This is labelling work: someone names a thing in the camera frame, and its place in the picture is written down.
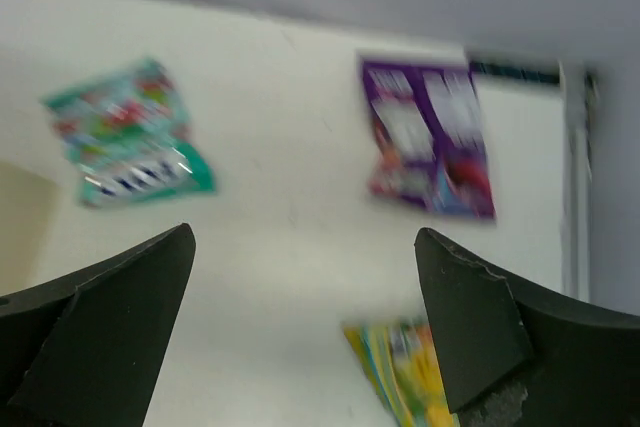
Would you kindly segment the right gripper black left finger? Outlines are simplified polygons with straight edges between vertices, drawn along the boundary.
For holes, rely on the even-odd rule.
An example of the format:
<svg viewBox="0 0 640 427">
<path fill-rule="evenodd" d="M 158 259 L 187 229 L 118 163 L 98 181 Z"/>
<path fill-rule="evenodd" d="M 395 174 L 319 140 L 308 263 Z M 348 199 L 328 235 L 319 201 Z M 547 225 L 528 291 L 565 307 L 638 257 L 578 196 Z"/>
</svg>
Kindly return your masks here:
<svg viewBox="0 0 640 427">
<path fill-rule="evenodd" d="M 182 223 L 2 296 L 2 425 L 143 425 L 195 251 Z"/>
</svg>

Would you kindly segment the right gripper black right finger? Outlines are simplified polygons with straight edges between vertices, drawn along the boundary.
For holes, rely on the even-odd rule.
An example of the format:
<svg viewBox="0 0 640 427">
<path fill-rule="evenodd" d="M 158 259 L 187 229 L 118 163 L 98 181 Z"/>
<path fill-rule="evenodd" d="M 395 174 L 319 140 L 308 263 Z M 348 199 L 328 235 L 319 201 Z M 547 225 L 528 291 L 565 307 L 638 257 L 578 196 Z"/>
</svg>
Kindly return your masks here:
<svg viewBox="0 0 640 427">
<path fill-rule="evenodd" d="M 461 425 L 638 425 L 638 317 L 547 289 L 431 228 L 415 255 Z"/>
</svg>

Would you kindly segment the yellow green snack pack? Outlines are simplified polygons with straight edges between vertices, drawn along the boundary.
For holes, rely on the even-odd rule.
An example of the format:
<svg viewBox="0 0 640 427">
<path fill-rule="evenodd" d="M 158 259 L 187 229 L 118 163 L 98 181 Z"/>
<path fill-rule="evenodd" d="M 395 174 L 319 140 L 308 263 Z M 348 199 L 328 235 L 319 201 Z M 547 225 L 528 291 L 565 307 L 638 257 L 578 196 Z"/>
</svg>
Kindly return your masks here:
<svg viewBox="0 0 640 427">
<path fill-rule="evenodd" d="M 455 427 L 429 323 L 424 317 L 347 323 L 342 333 L 397 425 Z"/>
</svg>

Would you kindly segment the teal Fox's candy bag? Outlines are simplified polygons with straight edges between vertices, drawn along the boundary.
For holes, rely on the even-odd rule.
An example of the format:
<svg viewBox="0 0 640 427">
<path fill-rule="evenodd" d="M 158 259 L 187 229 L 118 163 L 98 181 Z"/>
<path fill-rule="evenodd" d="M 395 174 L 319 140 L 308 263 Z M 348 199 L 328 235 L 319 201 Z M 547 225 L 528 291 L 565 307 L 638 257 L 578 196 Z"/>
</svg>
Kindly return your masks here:
<svg viewBox="0 0 640 427">
<path fill-rule="evenodd" d="M 212 168 L 190 139 L 190 116 L 167 69 L 147 58 L 41 100 L 82 204 L 105 208 L 212 193 Z"/>
</svg>

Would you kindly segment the beige paper bag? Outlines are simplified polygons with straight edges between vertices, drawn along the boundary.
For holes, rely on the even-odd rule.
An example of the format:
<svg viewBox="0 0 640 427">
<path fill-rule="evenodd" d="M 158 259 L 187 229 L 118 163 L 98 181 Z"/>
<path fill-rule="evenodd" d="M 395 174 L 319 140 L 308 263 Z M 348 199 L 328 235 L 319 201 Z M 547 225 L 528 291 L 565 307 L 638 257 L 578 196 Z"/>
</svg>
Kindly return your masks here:
<svg viewBox="0 0 640 427">
<path fill-rule="evenodd" d="M 1 294 L 25 288 L 54 216 L 54 182 L 1 162 Z"/>
</svg>

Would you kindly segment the purple snack pack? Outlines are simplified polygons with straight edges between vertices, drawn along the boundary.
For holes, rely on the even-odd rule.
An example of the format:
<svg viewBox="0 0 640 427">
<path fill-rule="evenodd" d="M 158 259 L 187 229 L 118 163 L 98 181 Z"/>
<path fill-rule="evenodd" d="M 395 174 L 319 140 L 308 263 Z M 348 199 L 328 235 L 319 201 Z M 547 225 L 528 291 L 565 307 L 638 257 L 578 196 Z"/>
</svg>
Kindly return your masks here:
<svg viewBox="0 0 640 427">
<path fill-rule="evenodd" d="M 364 57 L 361 78 L 379 150 L 369 191 L 429 213 L 494 219 L 470 69 Z"/>
</svg>

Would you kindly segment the aluminium table frame rail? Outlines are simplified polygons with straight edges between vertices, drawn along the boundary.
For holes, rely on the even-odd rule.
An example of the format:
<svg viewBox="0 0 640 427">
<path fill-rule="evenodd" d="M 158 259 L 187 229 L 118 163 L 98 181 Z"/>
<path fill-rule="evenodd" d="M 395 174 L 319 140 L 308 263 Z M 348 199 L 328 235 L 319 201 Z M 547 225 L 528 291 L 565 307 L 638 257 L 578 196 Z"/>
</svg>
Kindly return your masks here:
<svg viewBox="0 0 640 427">
<path fill-rule="evenodd" d="M 563 97 L 563 293 L 591 301 L 591 118 L 599 102 L 597 72 L 583 61 L 467 50 L 477 75 L 554 87 Z"/>
</svg>

